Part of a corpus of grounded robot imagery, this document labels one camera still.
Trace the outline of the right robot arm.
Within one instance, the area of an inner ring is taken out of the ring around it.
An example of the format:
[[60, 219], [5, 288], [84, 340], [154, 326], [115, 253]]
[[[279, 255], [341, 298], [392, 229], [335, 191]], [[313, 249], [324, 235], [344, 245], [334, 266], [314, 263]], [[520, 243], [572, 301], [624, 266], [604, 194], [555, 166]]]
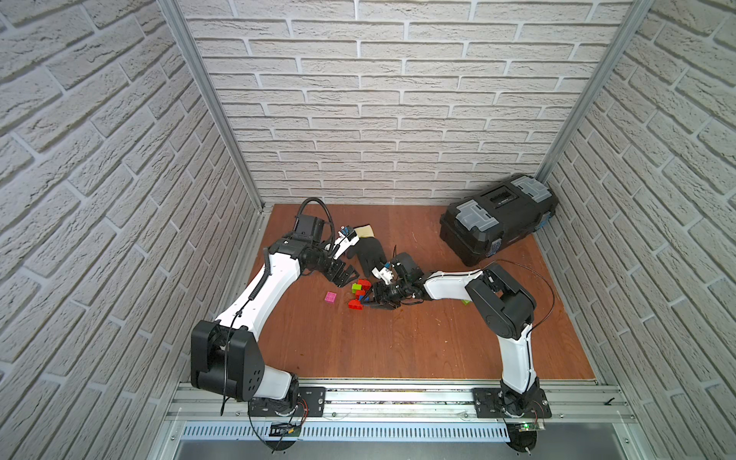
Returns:
[[521, 406], [539, 387], [531, 348], [533, 296], [497, 263], [465, 272], [422, 272], [406, 253], [381, 269], [362, 304], [396, 310], [435, 300], [460, 300], [475, 306], [486, 326], [496, 335], [503, 365], [500, 400]]

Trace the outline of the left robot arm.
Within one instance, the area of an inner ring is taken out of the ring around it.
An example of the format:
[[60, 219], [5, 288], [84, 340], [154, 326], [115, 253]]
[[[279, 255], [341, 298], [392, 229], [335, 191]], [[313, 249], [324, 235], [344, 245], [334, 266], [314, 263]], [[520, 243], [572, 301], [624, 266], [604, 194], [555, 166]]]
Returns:
[[245, 291], [214, 321], [191, 333], [191, 385], [238, 402], [264, 399], [296, 405], [298, 379], [266, 365], [258, 339], [272, 311], [304, 271], [322, 273], [342, 288], [358, 272], [340, 260], [358, 242], [344, 227], [322, 241], [324, 220], [300, 214], [294, 229], [264, 250], [264, 265]]

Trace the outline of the black work glove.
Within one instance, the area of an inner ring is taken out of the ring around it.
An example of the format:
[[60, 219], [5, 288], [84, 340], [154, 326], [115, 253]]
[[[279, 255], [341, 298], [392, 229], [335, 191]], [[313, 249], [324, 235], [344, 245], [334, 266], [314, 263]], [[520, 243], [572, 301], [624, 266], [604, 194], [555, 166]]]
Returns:
[[348, 259], [356, 258], [365, 278], [375, 277], [373, 270], [381, 271], [387, 263], [381, 242], [374, 238], [359, 238], [346, 252]]

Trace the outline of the black plastic toolbox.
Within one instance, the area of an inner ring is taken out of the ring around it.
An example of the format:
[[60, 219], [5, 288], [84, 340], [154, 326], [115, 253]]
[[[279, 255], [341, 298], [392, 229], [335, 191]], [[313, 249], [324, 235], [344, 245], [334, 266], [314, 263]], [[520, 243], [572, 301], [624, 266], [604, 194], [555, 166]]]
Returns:
[[558, 205], [550, 188], [517, 174], [452, 203], [440, 218], [440, 238], [465, 266], [475, 266], [544, 227]]

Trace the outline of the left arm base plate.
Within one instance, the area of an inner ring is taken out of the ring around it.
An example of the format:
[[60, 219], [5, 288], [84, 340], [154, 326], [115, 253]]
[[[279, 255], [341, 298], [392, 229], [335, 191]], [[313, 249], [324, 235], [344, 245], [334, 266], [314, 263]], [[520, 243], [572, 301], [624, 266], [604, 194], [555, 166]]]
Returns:
[[248, 404], [248, 412], [252, 418], [256, 417], [289, 417], [308, 418], [321, 417], [324, 413], [326, 401], [324, 386], [300, 387], [296, 393], [287, 394], [282, 400], [254, 398]]

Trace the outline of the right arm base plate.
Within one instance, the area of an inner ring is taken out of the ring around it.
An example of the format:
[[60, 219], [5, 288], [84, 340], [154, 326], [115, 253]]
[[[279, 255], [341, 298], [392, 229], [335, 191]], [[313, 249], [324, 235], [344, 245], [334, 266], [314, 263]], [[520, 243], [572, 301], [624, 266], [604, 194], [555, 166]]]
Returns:
[[550, 403], [545, 392], [532, 386], [524, 393], [505, 387], [480, 387], [471, 390], [475, 413], [479, 419], [549, 419]]

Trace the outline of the aluminium rail frame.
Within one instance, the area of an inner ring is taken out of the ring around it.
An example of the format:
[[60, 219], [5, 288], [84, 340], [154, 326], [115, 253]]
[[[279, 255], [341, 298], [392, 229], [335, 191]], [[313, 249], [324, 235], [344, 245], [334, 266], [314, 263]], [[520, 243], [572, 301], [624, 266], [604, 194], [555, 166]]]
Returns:
[[186, 441], [508, 443], [555, 425], [613, 432], [626, 459], [644, 459], [622, 391], [596, 381], [543, 381], [514, 416], [490, 379], [303, 379], [304, 406], [222, 402], [182, 383], [165, 410], [149, 458], [172, 459]]

